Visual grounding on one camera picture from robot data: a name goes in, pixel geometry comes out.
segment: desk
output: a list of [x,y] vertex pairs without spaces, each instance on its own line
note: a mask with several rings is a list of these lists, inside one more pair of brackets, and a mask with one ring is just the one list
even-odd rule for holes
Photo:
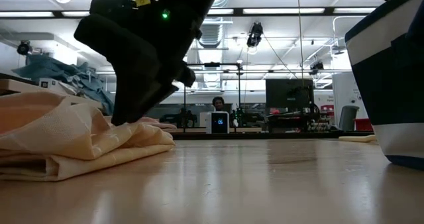
[[[48,91],[51,93],[56,93],[50,89],[46,89],[44,87],[40,87],[37,85],[31,85],[31,84],[26,84],[24,82],[18,82],[12,79],[0,79],[0,93],[2,91],[6,91],[6,92],[36,92],[36,91]],[[74,96],[74,95],[67,95],[64,93],[56,93],[59,95],[65,95],[66,96],[66,101],[69,102],[70,104],[80,104],[80,103],[87,103],[90,106],[96,107],[98,109],[103,109],[103,106],[100,102],[98,101],[94,101],[92,99],[86,99],[83,97],[78,97],[78,96]]]
[[424,172],[374,144],[178,140],[58,183],[0,182],[2,224],[422,224]]

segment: beige cloth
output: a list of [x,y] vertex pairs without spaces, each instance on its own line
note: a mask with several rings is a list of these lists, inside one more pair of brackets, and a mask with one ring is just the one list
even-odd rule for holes
[[0,118],[0,180],[64,180],[175,145],[158,127],[111,127],[98,109],[49,92],[0,97]]
[[[111,124],[111,120],[112,117],[105,117],[105,119],[107,120],[107,122],[109,122],[110,125]],[[163,130],[167,130],[167,129],[177,129],[177,126],[173,125],[173,124],[169,124],[169,123],[160,123],[159,120],[157,119],[153,119],[150,117],[142,117],[141,119],[138,120],[139,122],[142,122],[145,125],[152,125],[154,127],[159,127]]]

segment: blue and white bag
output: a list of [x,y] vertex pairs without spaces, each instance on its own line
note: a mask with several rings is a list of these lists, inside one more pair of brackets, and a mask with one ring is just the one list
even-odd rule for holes
[[394,164],[424,170],[424,0],[389,0],[346,34],[378,142]]

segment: blue fabric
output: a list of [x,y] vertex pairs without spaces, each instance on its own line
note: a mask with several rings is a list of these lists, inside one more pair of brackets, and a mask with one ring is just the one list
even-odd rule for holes
[[35,82],[40,78],[52,78],[72,85],[91,99],[101,102],[107,115],[113,114],[111,94],[102,89],[103,82],[87,63],[81,66],[67,65],[45,55],[28,55],[26,58],[25,67],[13,70],[21,77]]
[[422,43],[424,39],[424,0],[418,8],[418,12],[409,27],[406,38],[415,41],[416,43]]
[[386,157],[390,162],[396,165],[424,171],[424,158],[398,155],[386,155]]
[[346,42],[358,35],[360,32],[368,28],[370,25],[379,21],[390,12],[394,11],[409,0],[389,0],[384,4],[380,5],[375,11],[370,13],[367,17],[357,23],[352,29],[350,29],[345,36]]

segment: green led light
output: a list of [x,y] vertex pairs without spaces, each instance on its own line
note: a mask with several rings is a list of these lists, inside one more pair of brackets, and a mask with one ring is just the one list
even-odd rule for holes
[[164,12],[162,12],[162,18],[163,19],[169,19],[170,18],[170,12],[169,10],[164,10]]

